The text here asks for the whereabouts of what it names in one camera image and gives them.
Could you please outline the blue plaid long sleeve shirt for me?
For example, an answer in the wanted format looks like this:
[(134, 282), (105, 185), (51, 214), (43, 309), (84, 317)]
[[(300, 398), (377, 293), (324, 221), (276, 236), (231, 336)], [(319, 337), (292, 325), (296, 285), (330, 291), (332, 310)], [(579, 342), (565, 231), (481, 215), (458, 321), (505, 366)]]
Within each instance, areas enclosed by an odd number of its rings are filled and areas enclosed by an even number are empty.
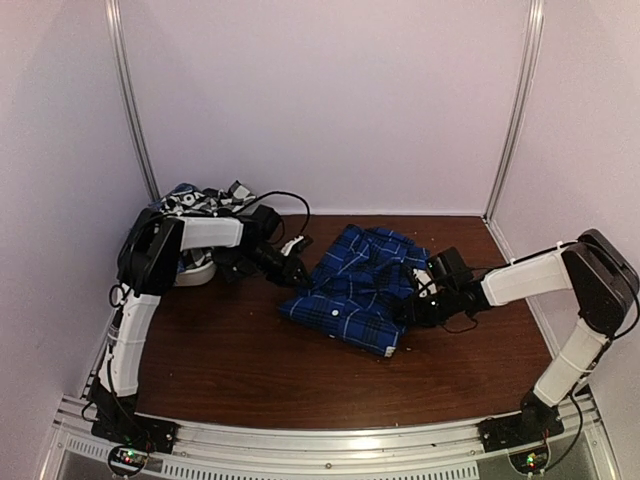
[(397, 308), (415, 292), (415, 271), (430, 252), (414, 240), (382, 228), (349, 224), (299, 288), (279, 306), (286, 319), (369, 353), (390, 358), (407, 328)]

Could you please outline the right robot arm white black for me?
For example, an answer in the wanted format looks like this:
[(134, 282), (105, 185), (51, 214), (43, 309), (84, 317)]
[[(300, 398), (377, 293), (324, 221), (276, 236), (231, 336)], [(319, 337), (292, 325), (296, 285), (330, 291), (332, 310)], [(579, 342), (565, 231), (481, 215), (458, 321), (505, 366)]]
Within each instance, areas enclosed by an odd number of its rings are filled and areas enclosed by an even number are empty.
[(566, 341), (521, 401), (512, 430), (530, 442), (555, 419), (559, 404), (586, 380), (609, 347), (629, 334), (625, 322), (639, 312), (639, 274), (597, 229), (499, 266), (472, 267), (450, 247), (413, 273), (409, 297), (394, 320), (407, 328), (443, 327), (458, 314), (524, 301), (542, 318), (549, 298), (571, 300), (577, 312)]

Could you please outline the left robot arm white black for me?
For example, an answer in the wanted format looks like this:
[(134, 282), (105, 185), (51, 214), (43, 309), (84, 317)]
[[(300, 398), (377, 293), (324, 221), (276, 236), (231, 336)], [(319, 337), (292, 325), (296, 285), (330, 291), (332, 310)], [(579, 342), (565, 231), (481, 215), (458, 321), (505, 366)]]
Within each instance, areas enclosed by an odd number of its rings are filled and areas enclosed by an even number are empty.
[(114, 313), (89, 392), (96, 425), (123, 444), (143, 436), (143, 421), (135, 415), (140, 360), (162, 296), (184, 281), (179, 269), (184, 253), (210, 249), (233, 277), (257, 270), (278, 286), (310, 287), (299, 256), (312, 239), (300, 233), (276, 248), (270, 239), (280, 222), (280, 215), (264, 205), (249, 215), (162, 214), (150, 208), (140, 213), (117, 259), (117, 282), (110, 293)]

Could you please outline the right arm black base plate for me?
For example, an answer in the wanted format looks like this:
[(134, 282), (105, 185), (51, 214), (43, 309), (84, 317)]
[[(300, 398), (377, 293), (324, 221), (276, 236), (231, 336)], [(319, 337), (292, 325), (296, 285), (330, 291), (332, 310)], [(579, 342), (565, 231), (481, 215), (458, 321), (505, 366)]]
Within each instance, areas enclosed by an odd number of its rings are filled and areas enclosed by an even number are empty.
[(553, 418), (547, 425), (527, 423), (523, 413), (490, 417), (477, 424), (479, 438), (486, 453), (514, 449), (528, 444), (540, 444), (545, 439), (562, 434), (561, 420)]

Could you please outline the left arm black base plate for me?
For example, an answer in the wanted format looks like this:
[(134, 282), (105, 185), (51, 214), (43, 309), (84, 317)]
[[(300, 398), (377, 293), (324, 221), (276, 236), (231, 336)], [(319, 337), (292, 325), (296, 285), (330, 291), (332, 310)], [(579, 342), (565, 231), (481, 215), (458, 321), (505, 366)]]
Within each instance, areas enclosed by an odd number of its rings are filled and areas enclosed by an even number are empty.
[(178, 430), (175, 422), (134, 415), (133, 419), (116, 412), (99, 412), (91, 427), (93, 436), (133, 447), (143, 452), (171, 454)]

